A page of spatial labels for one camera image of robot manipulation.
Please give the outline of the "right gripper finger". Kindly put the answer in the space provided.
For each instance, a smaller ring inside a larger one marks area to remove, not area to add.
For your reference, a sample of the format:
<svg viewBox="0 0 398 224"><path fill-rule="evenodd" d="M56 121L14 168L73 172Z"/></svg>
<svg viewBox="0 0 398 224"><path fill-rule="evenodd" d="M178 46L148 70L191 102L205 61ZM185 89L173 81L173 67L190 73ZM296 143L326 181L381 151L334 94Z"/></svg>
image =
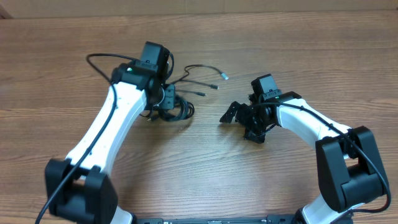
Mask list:
<svg viewBox="0 0 398 224"><path fill-rule="evenodd" d="M266 132L255 133L254 131L249 130L248 128L245 129L243 138L248 141L255 142L257 144L262 144L265 141Z"/></svg>
<svg viewBox="0 0 398 224"><path fill-rule="evenodd" d="M229 108L227 109L226 113L220 118L221 123L231 123L233 118L236 116L236 113L241 106L240 103L234 101L230 104Z"/></svg>

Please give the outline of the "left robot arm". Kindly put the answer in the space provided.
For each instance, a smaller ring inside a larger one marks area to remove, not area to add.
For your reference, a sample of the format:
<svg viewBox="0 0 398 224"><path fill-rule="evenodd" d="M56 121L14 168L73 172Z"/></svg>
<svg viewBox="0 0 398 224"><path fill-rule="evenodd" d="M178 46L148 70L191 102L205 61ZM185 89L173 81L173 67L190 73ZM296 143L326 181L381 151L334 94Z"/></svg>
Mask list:
<svg viewBox="0 0 398 224"><path fill-rule="evenodd" d="M139 59L128 57L107 77L110 87L103 107L81 141L64 160L45 167L45 212L75 223L135 223L119 206L110 175L130 127L144 111L172 110L175 87L166 81L174 57L163 45L146 42Z"/></svg>

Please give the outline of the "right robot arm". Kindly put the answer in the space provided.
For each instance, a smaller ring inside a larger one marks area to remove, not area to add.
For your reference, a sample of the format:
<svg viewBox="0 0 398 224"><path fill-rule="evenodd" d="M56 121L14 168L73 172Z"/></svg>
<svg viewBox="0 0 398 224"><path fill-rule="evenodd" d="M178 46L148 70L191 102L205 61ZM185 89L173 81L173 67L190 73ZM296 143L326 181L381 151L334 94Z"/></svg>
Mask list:
<svg viewBox="0 0 398 224"><path fill-rule="evenodd" d="M313 109L299 94L282 93L272 75L251 82L249 104L234 101L221 123L243 125L245 140L258 144L279 126L315 150L320 195L293 215L268 215L266 223L352 223L355 213L381 213L392 201L375 137L365 126L351 128Z"/></svg>

